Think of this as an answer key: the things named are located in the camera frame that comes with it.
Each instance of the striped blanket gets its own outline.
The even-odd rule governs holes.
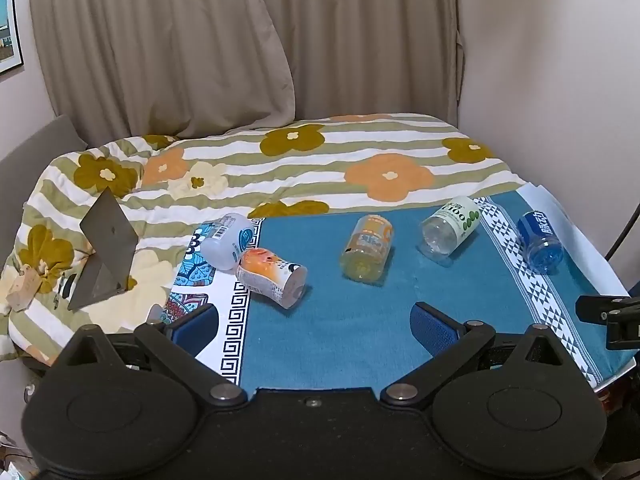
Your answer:
[[[107,333],[133,330],[153,304],[165,304],[194,229],[227,212],[264,218],[411,208],[521,184],[487,146],[417,114],[300,121],[205,139],[131,137],[60,156],[26,202],[2,271],[0,360],[18,347],[50,364],[86,323]],[[79,223],[106,187],[140,238],[128,291],[70,312],[63,285],[92,252]],[[43,280],[31,305],[14,312],[6,294],[23,264]]]

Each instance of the dark blue label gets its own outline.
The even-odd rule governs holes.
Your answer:
[[[253,229],[244,229],[240,231],[240,233],[238,234],[238,245],[240,246],[241,251],[244,251],[246,249],[247,245],[251,241],[251,238],[253,237],[254,237]]]
[[[549,223],[549,218],[542,211],[531,211],[518,220],[518,231],[525,245],[529,245],[531,237],[558,238]]]

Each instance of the picture frame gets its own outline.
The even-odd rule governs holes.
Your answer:
[[[0,0],[0,75],[22,65],[15,0]]]

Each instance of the curtain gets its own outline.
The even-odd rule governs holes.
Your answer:
[[[263,0],[31,0],[31,13],[54,110],[91,145],[294,117]]]
[[[264,0],[296,117],[418,112],[457,122],[456,0]]]

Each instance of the bottle with orange label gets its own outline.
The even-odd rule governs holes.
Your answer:
[[[340,257],[342,272],[357,282],[374,283],[385,268],[394,229],[378,215],[363,216]]]

